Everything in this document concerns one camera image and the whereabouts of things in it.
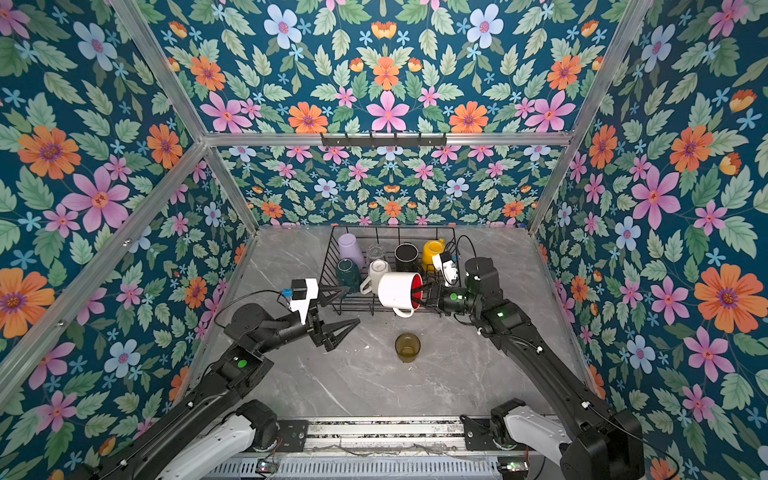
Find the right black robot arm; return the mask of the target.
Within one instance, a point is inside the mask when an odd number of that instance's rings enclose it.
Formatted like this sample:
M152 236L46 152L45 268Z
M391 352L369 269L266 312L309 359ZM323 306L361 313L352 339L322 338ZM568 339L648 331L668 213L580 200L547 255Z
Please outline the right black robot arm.
M468 318L479 334L511 358L553 409L546 418L518 399L492 412L491 428L559 465L566 479L639 479L644 476L640 421L615 410L563 363L530 317L507 299L487 257L466 261L465 282L434 287L406 281L406 304Z

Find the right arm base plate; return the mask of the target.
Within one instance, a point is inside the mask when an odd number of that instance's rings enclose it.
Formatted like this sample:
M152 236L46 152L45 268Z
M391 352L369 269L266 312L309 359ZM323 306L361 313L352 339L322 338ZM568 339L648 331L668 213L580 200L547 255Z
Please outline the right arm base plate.
M464 431L467 451L502 451L503 447L493 435L490 419L461 415L459 421Z

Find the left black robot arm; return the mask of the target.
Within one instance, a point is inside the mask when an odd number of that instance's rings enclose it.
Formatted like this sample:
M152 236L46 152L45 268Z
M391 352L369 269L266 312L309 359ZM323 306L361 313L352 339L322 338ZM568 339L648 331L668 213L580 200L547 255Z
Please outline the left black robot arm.
M275 318L257 303L241 305L224 327L231 345L205 370L199 383L142 436L75 479L200 479L236 454L272 449L280 435L272 409L248 395L274 363L268 353L307 337L334 350L357 318L327 324L319 310L348 293L314 279L291 284L289 311Z

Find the black mug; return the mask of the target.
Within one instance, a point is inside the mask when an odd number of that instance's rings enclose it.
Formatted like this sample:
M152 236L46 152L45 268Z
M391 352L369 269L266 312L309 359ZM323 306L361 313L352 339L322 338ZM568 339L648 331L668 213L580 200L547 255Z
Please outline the black mug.
M419 272L419 251L412 243L401 243L395 251L395 270L403 273Z

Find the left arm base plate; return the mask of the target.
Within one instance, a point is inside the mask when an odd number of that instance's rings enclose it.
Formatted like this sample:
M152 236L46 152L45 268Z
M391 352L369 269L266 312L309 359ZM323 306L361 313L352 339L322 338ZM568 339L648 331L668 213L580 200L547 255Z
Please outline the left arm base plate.
M269 454L304 451L309 430L307 420L278 420L272 430L271 437L254 441L254 451Z

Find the cream mug green outside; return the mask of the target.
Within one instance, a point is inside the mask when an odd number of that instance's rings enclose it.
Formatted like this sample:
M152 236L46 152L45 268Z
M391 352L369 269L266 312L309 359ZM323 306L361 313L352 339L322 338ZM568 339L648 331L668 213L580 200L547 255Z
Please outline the cream mug green outside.
M351 259L343 258L336 266L338 284L348 288L348 295L357 294L362 283L358 265Z

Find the lilac plastic cup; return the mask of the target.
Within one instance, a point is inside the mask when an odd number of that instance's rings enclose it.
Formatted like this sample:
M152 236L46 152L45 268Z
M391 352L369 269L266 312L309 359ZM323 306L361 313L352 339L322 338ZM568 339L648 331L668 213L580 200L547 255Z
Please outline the lilac plastic cup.
M352 233L344 233L338 238L338 250L341 259L349 259L362 270L367 263L358 238Z

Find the yellow mug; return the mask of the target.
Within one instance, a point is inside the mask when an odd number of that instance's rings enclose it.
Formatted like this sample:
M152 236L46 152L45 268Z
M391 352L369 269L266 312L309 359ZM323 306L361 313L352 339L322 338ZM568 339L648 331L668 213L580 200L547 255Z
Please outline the yellow mug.
M445 252L445 240L429 240L424 244L422 252L422 268L425 272L434 272L434 257L440 257Z

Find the cream white mug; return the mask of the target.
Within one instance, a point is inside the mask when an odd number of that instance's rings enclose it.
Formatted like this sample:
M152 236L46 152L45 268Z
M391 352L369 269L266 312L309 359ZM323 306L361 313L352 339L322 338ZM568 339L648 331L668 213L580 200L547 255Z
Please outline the cream white mug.
M389 271L390 266L386 260L376 259L372 261L368 267L367 277L360 284L360 293L377 295L380 282Z

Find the clear glass cup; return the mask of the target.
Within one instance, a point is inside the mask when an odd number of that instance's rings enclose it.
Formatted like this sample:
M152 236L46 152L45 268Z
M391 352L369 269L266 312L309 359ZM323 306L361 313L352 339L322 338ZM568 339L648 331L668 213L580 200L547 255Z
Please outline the clear glass cup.
M386 260L386 250L380 244L371 245L367 249L367 258L370 263L376 260Z

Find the red mug white outside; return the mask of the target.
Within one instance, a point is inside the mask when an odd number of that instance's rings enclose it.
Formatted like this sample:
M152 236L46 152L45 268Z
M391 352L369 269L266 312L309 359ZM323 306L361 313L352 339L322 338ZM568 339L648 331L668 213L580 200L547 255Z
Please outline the red mug white outside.
M389 272L380 282L378 298L381 305L391 309L401 318L414 315L421 303L412 303L410 298L411 281L422 278L419 273Z

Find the olive green glass cup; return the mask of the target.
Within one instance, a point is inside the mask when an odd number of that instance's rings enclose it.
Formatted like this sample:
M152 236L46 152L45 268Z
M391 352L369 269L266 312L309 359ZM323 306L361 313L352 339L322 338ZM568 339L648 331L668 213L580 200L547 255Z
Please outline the olive green glass cup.
M395 340L395 352L402 363L413 362L421 352L421 340L413 333L402 333Z

